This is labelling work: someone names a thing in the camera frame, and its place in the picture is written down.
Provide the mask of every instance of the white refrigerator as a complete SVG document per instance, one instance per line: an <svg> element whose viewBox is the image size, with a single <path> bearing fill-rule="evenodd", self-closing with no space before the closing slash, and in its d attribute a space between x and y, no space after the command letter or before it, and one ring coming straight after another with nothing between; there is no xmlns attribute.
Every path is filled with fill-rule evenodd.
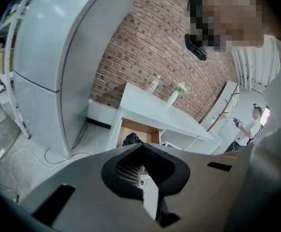
<svg viewBox="0 0 281 232"><path fill-rule="evenodd" d="M69 155L99 62L133 0L32 0L14 49L14 87L32 138Z"/></svg>

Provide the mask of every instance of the camera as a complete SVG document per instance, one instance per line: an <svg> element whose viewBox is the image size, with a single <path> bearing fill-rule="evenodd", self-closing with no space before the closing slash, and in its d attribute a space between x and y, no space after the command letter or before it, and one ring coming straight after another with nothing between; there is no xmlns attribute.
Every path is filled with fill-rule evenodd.
<svg viewBox="0 0 281 232"><path fill-rule="evenodd" d="M198 45L191 35L186 34L184 36L184 41L186 48L197 56L199 60L205 61L207 59L206 50Z"/></svg>
<svg viewBox="0 0 281 232"><path fill-rule="evenodd" d="M242 125L242 122L238 118L233 118L233 121L235 122L235 126L238 127L239 124Z"/></svg>

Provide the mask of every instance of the vase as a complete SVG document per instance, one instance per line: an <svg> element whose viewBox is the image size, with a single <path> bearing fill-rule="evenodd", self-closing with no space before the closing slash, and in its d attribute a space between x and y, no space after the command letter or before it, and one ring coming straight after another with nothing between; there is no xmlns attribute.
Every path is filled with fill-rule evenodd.
<svg viewBox="0 0 281 232"><path fill-rule="evenodd" d="M169 106L171 106L171 105L175 102L175 100L177 99L178 95L179 95L179 94L178 94L178 91L175 90L174 93L172 93L172 95L170 96L170 98L169 98L167 104L168 104Z"/></svg>

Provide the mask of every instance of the brick wall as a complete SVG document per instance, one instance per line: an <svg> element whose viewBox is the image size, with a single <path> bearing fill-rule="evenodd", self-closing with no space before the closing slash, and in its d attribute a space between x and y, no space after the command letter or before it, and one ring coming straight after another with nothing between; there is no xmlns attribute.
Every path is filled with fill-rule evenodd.
<svg viewBox="0 0 281 232"><path fill-rule="evenodd" d="M134 0L103 55L91 98L118 108L127 82L148 89L157 75L154 94L167 101L177 82L191 88L174 105L200 121L215 103L227 80L236 81L231 55L209 53L199 61L184 44L187 0Z"/></svg>

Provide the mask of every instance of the black bag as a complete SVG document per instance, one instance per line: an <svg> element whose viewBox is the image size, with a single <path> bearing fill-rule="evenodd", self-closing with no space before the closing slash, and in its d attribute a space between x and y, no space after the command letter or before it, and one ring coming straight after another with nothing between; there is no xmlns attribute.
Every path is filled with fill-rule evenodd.
<svg viewBox="0 0 281 232"><path fill-rule="evenodd" d="M126 136L126 139L123 141L122 146L138 144L138 143L142 143L142 140L139 139L136 133L132 132L128 136Z"/></svg>

